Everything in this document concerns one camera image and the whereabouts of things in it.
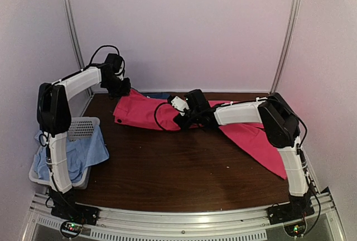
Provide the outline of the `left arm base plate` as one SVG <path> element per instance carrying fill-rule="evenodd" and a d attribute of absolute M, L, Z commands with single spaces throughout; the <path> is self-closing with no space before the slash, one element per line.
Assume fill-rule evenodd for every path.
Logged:
<path fill-rule="evenodd" d="M 55 204 L 51 215 L 78 224 L 96 225 L 99 208 L 80 204 L 75 204 L 74 207 Z"/>

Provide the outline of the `red garment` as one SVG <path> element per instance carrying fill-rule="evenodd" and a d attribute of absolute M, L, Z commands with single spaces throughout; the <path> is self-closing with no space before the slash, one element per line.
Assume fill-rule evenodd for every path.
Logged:
<path fill-rule="evenodd" d="M 173 121 L 178 111 L 164 99 L 148 98 L 132 89 L 122 97 L 113 112 L 119 124 L 161 131 L 179 131 Z M 252 156 L 258 163 L 277 176 L 287 179 L 279 152 L 273 147 L 260 123 L 239 123 L 220 126 L 219 129 L 239 148 Z"/>

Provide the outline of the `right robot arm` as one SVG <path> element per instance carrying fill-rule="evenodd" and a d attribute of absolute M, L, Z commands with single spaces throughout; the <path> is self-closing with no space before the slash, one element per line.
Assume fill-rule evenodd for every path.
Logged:
<path fill-rule="evenodd" d="M 170 97 L 167 102 L 178 111 L 174 122 L 181 129 L 193 124 L 208 127 L 263 124 L 267 140 L 279 152 L 287 174 L 290 204 L 286 207 L 286 215 L 296 220 L 307 211 L 308 184 L 300 152 L 299 120 L 278 93 L 254 101 L 210 105 L 204 93 L 195 89 L 184 98 Z"/>

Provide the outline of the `dark blue polo shirt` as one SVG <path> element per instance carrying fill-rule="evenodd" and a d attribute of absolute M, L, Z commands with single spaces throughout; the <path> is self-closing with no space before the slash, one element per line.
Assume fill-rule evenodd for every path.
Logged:
<path fill-rule="evenodd" d="M 170 94 L 168 93 L 143 93 L 144 96 L 153 99 L 164 99 L 166 100 Z"/>

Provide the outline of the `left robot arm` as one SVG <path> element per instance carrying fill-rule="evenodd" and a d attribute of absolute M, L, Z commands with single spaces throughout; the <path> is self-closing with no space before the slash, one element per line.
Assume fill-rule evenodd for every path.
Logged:
<path fill-rule="evenodd" d="M 71 125 L 69 100 L 92 86 L 100 85 L 112 98 L 127 96 L 130 80 L 124 76 L 125 61 L 119 52 L 109 53 L 103 63 L 89 65 L 52 83 L 43 83 L 38 90 L 37 121 L 40 139 L 46 148 L 46 165 L 50 175 L 50 197 L 53 211 L 68 221 L 80 216 L 70 181 L 66 138 Z"/>

